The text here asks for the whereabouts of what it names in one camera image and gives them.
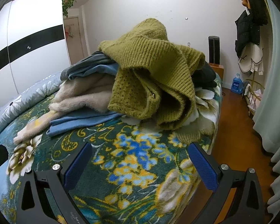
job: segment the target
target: blue textured pad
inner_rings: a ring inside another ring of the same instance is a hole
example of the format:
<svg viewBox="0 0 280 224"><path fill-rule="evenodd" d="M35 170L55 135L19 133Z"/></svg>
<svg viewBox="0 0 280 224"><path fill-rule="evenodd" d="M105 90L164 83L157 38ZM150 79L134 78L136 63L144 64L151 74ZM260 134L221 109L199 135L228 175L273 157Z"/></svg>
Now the blue textured pad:
<svg viewBox="0 0 280 224"><path fill-rule="evenodd" d="M69 191L75 188L85 167L87 166L91 153L92 146L87 143L64 175L63 187L65 190Z"/></svg>
<svg viewBox="0 0 280 224"><path fill-rule="evenodd" d="M187 151L205 187L215 191L218 187L216 172L193 143L188 146Z"/></svg>

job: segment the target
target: curtain fold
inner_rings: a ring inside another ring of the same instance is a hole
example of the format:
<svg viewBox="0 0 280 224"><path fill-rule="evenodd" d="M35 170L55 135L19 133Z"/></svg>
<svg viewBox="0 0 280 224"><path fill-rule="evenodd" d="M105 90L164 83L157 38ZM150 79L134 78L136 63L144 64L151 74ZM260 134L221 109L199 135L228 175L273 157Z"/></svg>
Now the curtain fold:
<svg viewBox="0 0 280 224"><path fill-rule="evenodd" d="M263 148L274 153L273 171L280 173L280 12L271 0L267 0L273 28L272 64L266 89L257 108L253 127L262 137ZM274 196L268 201L268 212L274 216L280 210L280 176L271 184Z"/></svg>

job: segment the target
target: green potted plant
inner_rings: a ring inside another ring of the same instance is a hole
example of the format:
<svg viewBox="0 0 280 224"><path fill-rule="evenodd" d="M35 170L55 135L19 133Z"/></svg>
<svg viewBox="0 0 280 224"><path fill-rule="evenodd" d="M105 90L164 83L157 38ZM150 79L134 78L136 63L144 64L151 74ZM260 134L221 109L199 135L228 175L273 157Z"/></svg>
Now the green potted plant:
<svg viewBox="0 0 280 224"><path fill-rule="evenodd" d="M74 2L77 2L77 1L76 0L62 0L63 16L68 17L67 10L74 5Z"/></svg>

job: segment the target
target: wardrobe door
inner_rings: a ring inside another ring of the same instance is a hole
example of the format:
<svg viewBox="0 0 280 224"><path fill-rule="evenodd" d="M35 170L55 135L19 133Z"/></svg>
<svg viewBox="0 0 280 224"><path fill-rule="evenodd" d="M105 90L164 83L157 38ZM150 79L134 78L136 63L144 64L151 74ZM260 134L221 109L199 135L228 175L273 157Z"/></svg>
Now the wardrobe door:
<svg viewBox="0 0 280 224"><path fill-rule="evenodd" d="M7 51L7 21L11 2L0 11L0 106L17 96Z"/></svg>
<svg viewBox="0 0 280 224"><path fill-rule="evenodd" d="M11 70L19 92L69 67L62 0L12 1L7 42Z"/></svg>

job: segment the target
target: beige fuzzy garment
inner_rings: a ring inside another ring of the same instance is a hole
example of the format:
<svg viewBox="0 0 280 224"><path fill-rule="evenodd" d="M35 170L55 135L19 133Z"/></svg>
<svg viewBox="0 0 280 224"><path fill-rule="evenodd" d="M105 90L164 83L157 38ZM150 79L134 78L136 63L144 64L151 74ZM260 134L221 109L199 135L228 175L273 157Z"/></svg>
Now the beige fuzzy garment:
<svg viewBox="0 0 280 224"><path fill-rule="evenodd" d="M85 106L101 113L106 112L114 81L114 76L97 72L86 77L66 80L60 85L60 89L54 97L54 103L49 105L50 111L29 122L17 133L13 142L19 144L35 137L49 127L50 121Z"/></svg>

